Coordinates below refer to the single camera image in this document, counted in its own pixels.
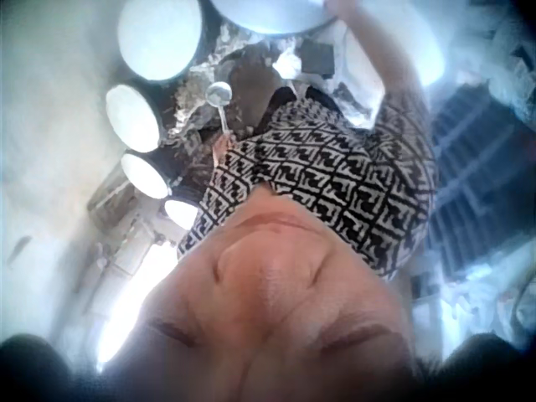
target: raised arm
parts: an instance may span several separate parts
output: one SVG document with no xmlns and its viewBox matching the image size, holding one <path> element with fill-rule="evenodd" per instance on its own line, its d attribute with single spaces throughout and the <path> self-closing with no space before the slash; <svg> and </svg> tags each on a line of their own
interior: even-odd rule
<svg viewBox="0 0 536 402">
<path fill-rule="evenodd" d="M 361 0 L 326 0 L 326 7 L 352 30 L 387 92 L 420 88 L 406 52 L 361 5 Z"/>
</svg>

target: metal ladle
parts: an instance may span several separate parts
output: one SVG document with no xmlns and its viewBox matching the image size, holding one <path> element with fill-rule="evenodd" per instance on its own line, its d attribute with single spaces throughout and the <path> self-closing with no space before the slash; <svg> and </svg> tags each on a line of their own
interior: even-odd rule
<svg viewBox="0 0 536 402">
<path fill-rule="evenodd" d="M 230 85 L 223 81 L 214 82 L 207 88 L 204 95 L 209 105 L 218 109 L 224 134 L 230 135 L 232 131 L 227 125 L 227 118 L 225 117 L 224 111 L 224 106 L 227 106 L 231 102 L 231 99 L 233 99 L 233 90 Z"/>
</svg>

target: patterned shirt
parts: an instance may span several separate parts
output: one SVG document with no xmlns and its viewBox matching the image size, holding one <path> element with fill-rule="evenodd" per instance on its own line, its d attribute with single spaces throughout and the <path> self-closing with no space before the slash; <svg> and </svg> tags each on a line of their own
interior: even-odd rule
<svg viewBox="0 0 536 402">
<path fill-rule="evenodd" d="M 388 94 L 372 131 L 354 128 L 313 99 L 277 109 L 268 130 L 237 142 L 218 165 L 192 230 L 190 250 L 259 183 L 306 207 L 389 279 L 424 239 L 436 165 L 427 110 L 414 92 Z"/>
</svg>

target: person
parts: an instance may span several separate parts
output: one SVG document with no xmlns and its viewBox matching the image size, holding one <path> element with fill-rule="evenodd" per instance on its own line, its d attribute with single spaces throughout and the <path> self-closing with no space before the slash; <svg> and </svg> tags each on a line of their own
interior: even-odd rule
<svg viewBox="0 0 536 402">
<path fill-rule="evenodd" d="M 384 82 L 375 128 L 351 126 L 319 90 L 280 88 L 254 136 L 219 142 L 177 268 L 105 368 L 124 399 L 353 400 L 415 384 L 411 325 L 384 280 L 433 208 L 425 102 L 359 2 L 327 7 Z"/>
</svg>

